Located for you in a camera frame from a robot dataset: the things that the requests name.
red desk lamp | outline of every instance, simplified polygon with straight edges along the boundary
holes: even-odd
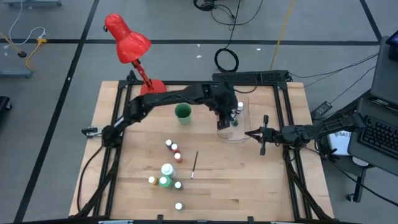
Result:
[[[150,80],[140,61],[151,45],[150,40],[144,35],[131,31],[123,18],[118,14],[110,14],[105,19],[105,27],[116,39],[116,51],[121,63],[132,63],[144,80],[141,87],[141,94],[164,93],[166,86],[160,80]]]

gray floor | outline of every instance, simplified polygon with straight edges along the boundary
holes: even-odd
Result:
[[[26,9],[16,25],[13,37],[25,38],[31,28],[44,26],[49,39],[79,39],[93,0],[67,0],[63,6]],[[236,1],[220,0],[234,11]],[[396,24],[395,0],[366,0],[382,35],[392,34]],[[242,1],[239,20],[250,18],[260,1]],[[245,26],[236,28],[234,39],[276,40],[289,6],[288,0],[265,0],[258,16]],[[18,9],[0,4],[0,31],[7,34]],[[150,39],[228,39],[230,31],[213,21],[187,0],[101,0],[93,19],[88,39],[111,39],[102,30],[104,17],[121,14],[138,32]],[[217,18],[226,18],[220,11]],[[364,40],[376,36],[356,0],[300,0],[295,3],[285,40]],[[24,60],[8,48],[0,48],[0,67],[21,68]],[[151,77],[163,80],[209,80],[217,72],[214,53],[224,45],[156,44],[142,57]],[[14,108],[0,129],[0,223],[14,220],[55,105],[61,92],[77,44],[47,44],[32,59],[36,69],[31,79],[0,79],[0,95],[11,97]],[[240,58],[239,71],[268,70],[274,45],[231,45]],[[30,52],[34,44],[22,48]],[[304,46],[282,45],[274,69],[288,69],[301,76],[329,72],[376,53],[378,46]],[[221,64],[232,67],[228,56]],[[370,60],[324,79],[306,89],[310,109],[325,100],[331,101],[349,87],[367,69]],[[91,123],[100,83],[119,80],[131,69],[121,65],[113,44],[85,44],[67,99],[59,117],[49,151],[30,201],[24,221],[66,217],[75,189],[78,170],[86,144],[80,129]],[[366,91],[373,73],[336,100],[333,110],[341,108]],[[295,81],[306,84],[316,78]],[[337,218],[348,222],[392,223],[398,218],[395,207],[364,192],[363,202],[347,202],[345,195],[354,184],[328,164],[324,165],[332,206]],[[397,177],[379,169],[368,172],[366,185],[384,196],[398,201]]]

lamp shade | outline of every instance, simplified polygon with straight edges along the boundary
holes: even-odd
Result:
[[[120,15],[108,15],[105,26],[116,39],[116,51],[121,63],[131,63],[149,50],[150,40],[140,33],[131,31]]]

black aluminum frame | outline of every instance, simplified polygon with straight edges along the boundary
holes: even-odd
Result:
[[[124,102],[124,108],[123,111],[126,109],[126,106],[130,100],[131,97],[131,92],[132,92],[132,87],[134,85],[142,85],[142,81],[128,81],[127,80],[120,80],[119,85],[118,85],[118,92],[116,93],[116,100],[114,104],[114,109],[113,109],[113,115],[112,115],[112,120],[111,123],[114,124],[116,122],[117,118],[119,117],[119,105],[121,103],[121,96],[123,93],[123,90],[127,87],[127,92],[126,92],[126,99]],[[166,85],[192,85],[194,83],[203,83],[203,81],[164,81]],[[232,82],[234,85],[241,85],[241,86],[253,86],[255,83],[239,83],[239,82]],[[267,83],[257,83],[258,86],[271,86],[274,89],[274,96],[275,96],[275,105],[276,105],[276,110],[277,110],[277,115],[278,115],[278,121],[279,121],[279,128],[282,129],[285,124],[284,124],[284,117],[283,117],[283,112],[282,112],[282,104],[280,102],[280,95],[279,95],[279,90],[282,90],[282,93],[284,95],[284,101],[285,101],[285,106],[286,106],[286,112],[287,112],[287,119],[289,122],[289,125],[294,125],[294,119],[293,119],[293,113],[292,113],[292,108],[290,105],[290,99],[289,99],[289,93],[287,89],[287,84],[286,82],[267,82]],[[121,145],[117,147],[115,150],[115,156],[114,160],[116,162],[116,167],[119,167],[119,159],[121,155],[121,148],[123,144],[123,136],[121,136]],[[283,148],[284,157],[285,157],[285,165],[286,169],[290,161],[290,154],[289,154],[289,148],[287,146],[284,146]],[[104,155],[103,159],[103,165],[101,169],[101,175],[99,179],[99,184],[102,183],[104,180],[106,173],[108,171],[108,165],[109,165],[109,158],[111,156],[111,148],[106,148],[106,152]],[[305,177],[304,177],[304,171],[302,167],[302,161],[300,157],[300,152],[295,151],[294,152],[295,156],[295,161],[296,161],[296,166],[297,166],[297,173],[300,181],[303,183],[305,186]],[[113,195],[115,191],[115,185],[116,185],[116,178],[117,178],[117,170],[115,175],[113,176],[110,185],[109,185],[109,192],[108,192],[108,198],[106,201],[106,210],[105,210],[105,216],[110,217],[111,214],[111,209],[112,209],[112,204],[113,204]],[[293,214],[294,214],[294,220],[295,222],[298,222],[299,220],[303,220],[303,218],[300,217],[300,211],[299,211],[299,205],[297,201],[297,193],[295,189],[295,184],[293,180],[289,177],[288,175],[288,181],[289,181],[289,191],[290,191],[290,199],[292,201],[292,209],[293,209]],[[93,210],[93,215],[98,216],[99,215],[99,210],[100,210],[100,205],[101,205],[101,198],[98,199],[97,203],[94,206]],[[311,213],[311,208],[307,202],[307,199],[303,196],[303,205],[304,205],[304,210],[305,210],[305,220],[312,220],[312,213]],[[166,223],[167,221],[163,221],[163,215],[158,215],[158,220],[159,223]],[[192,221],[186,221],[185,223],[197,223],[197,220],[192,220]],[[243,222],[228,222],[228,223],[257,223],[254,222],[253,217],[248,217],[248,221],[243,221]]]

wooden table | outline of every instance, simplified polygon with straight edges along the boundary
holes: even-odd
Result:
[[[92,122],[94,126],[110,123],[117,85],[118,82],[102,83]],[[184,87],[175,85],[167,88],[178,90]],[[295,124],[310,124],[303,84],[288,83],[288,87]],[[252,86],[236,88],[248,91]],[[140,86],[133,87],[132,98],[139,94],[139,90]],[[284,120],[287,121],[282,92],[280,95]],[[260,145],[253,139],[242,142],[220,139],[216,116],[206,106],[192,106],[192,123],[189,126],[179,125],[174,108],[175,105],[154,108],[141,123],[126,129],[111,218],[153,220],[158,214],[163,214],[165,220],[247,220],[248,216],[257,221],[294,220],[282,147],[267,144],[266,155],[260,156]],[[268,127],[279,128],[272,87],[259,86],[249,94],[249,112],[251,129],[262,125],[265,114],[269,115]],[[179,145],[184,159],[181,164],[176,163],[166,149],[166,139],[172,139]],[[100,144],[100,138],[88,140],[81,168]],[[196,151],[199,155],[195,178],[191,180]],[[104,150],[93,159],[85,172],[81,205],[90,199],[97,188],[103,154]],[[301,151],[301,155],[308,191],[326,214],[333,217],[319,156],[306,149]],[[167,162],[176,168],[183,191],[167,190],[148,183],[149,176],[160,176],[160,167]],[[302,196],[297,192],[303,217]],[[70,214],[77,212],[76,193],[77,185]],[[104,213],[106,197],[105,192],[100,214]],[[182,202],[185,210],[174,209],[177,202]]]

